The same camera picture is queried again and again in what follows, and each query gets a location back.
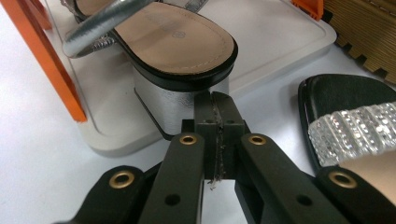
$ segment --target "black machine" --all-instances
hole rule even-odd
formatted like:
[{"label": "black machine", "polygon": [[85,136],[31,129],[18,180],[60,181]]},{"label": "black machine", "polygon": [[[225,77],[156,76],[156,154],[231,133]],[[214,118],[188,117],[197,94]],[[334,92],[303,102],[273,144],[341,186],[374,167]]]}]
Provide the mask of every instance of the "black machine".
[{"label": "black machine", "polygon": [[65,223],[200,223],[205,179],[235,180],[248,223],[396,223],[395,206],[364,179],[338,166],[305,174],[219,92],[195,97],[162,163],[106,172]]}]

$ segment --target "white tray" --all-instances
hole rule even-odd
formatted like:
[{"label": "white tray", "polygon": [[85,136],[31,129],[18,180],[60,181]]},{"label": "white tray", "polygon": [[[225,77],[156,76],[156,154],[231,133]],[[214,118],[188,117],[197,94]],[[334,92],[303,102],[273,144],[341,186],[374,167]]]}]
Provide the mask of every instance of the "white tray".
[{"label": "white tray", "polygon": [[[47,0],[55,24],[47,32],[79,91],[88,121],[80,123],[86,142],[100,154],[120,156],[161,138],[134,95],[136,71],[115,46],[69,60],[62,39],[77,26],[59,0]],[[283,0],[209,0],[199,12],[227,30],[239,47],[230,74],[232,97],[259,88],[270,78],[326,52],[336,38],[323,21],[315,21]]]}]

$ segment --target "white table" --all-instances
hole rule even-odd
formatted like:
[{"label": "white table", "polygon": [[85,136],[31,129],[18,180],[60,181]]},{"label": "white table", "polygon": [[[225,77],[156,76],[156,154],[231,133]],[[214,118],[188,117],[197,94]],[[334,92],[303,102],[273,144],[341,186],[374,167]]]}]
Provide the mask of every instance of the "white table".
[{"label": "white table", "polygon": [[[68,220],[105,171],[124,164],[146,171],[163,159],[169,144],[164,140],[121,158],[94,153],[1,7],[0,21],[2,223]],[[309,174],[297,90],[305,78],[324,73],[374,77],[331,46],[324,56],[234,99],[251,131],[273,138]],[[203,223],[245,222],[233,181],[223,181],[215,190],[205,185]]]}]

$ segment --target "shoe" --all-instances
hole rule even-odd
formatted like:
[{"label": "shoe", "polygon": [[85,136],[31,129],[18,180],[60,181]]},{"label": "shoe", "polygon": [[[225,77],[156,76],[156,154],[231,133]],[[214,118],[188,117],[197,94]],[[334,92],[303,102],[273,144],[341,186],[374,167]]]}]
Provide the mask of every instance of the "shoe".
[{"label": "shoe", "polygon": [[120,44],[141,75],[134,76],[136,95],[165,139],[180,133],[182,119],[192,119],[196,93],[228,93],[238,47],[213,21],[152,0],[63,4],[84,21],[66,36],[64,53],[78,57]]},{"label": "shoe", "polygon": [[336,43],[370,72],[396,83],[396,1],[326,0],[324,8]]},{"label": "shoe", "polygon": [[314,171],[339,165],[396,204],[396,91],[368,77],[319,75],[300,84],[298,105]]}]

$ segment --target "white surface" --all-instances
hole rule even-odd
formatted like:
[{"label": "white surface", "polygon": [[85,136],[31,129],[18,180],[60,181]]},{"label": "white surface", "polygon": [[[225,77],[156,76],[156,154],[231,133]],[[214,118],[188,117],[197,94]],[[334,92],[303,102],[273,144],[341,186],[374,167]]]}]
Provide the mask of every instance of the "white surface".
[{"label": "white surface", "polygon": [[[157,128],[134,95],[136,71],[122,49],[116,46],[68,60],[60,37],[77,23],[59,0],[46,2],[57,26],[48,32],[49,38],[75,80],[88,116],[88,122],[78,125],[85,141],[97,152],[114,156],[159,140]],[[282,76],[324,53],[335,40],[328,24],[312,20],[289,0],[211,0],[200,13],[227,30],[239,46],[230,74],[232,96]]]},{"label": "white surface", "polygon": [[[0,7],[0,220],[45,224],[68,220],[103,172],[119,165],[143,171],[161,161],[166,141],[121,158],[94,153],[35,58]],[[311,173],[297,109],[297,89],[322,73],[367,74],[339,48],[234,98],[255,133],[272,137]],[[233,182],[205,185],[203,223],[245,223]]]}]

